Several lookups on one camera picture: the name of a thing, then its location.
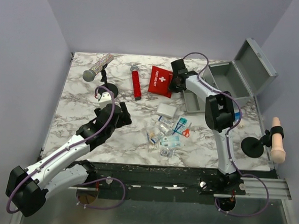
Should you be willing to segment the red first aid pouch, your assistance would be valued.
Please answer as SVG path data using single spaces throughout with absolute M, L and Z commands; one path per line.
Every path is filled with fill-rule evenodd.
M 170 98 L 171 92 L 169 91 L 169 84 L 171 83 L 172 76 L 172 71 L 153 66 L 148 92 Z

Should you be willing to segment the small plaster packets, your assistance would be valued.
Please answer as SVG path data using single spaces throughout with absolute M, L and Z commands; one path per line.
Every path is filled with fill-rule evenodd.
M 172 130 L 173 125 L 174 125 L 173 120 L 165 118 L 164 116 L 158 117 L 158 127 L 165 135 L 170 135 L 173 132 Z

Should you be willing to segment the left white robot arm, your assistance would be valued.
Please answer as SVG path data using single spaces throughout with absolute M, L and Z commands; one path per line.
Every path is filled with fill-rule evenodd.
M 15 167 L 10 172 L 6 195 L 18 212 L 29 217 L 38 212 L 46 200 L 73 185 L 99 187 L 106 180 L 97 175 L 96 168 L 87 160 L 77 159 L 104 144 L 113 132 L 132 123 L 125 103 L 108 104 L 95 110 L 96 118 L 82 125 L 62 147 L 46 158 L 28 166 Z

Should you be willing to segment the white gauze pack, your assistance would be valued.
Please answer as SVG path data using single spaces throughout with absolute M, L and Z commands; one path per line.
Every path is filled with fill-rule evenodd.
M 175 106 L 160 103 L 157 108 L 156 114 L 166 117 L 166 118 L 173 119 L 175 116 L 176 110 L 177 110 L 177 108 Z

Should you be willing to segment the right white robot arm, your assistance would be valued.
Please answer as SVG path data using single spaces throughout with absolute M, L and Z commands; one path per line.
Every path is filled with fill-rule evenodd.
M 205 122 L 214 134 L 218 155 L 217 190 L 223 194 L 234 189 L 240 181 L 233 150 L 232 129 L 235 122 L 234 102 L 228 91 L 222 92 L 205 82 L 196 71 L 189 71 L 183 59 L 171 62 L 173 71 L 169 91 L 190 90 L 205 99 Z

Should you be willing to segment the orange small scissors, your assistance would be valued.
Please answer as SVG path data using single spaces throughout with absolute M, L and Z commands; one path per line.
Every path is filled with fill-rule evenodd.
M 192 123 L 190 123 L 186 129 L 184 129 L 184 131 L 182 132 L 182 136 L 189 138 L 190 136 L 190 127 L 191 127 Z

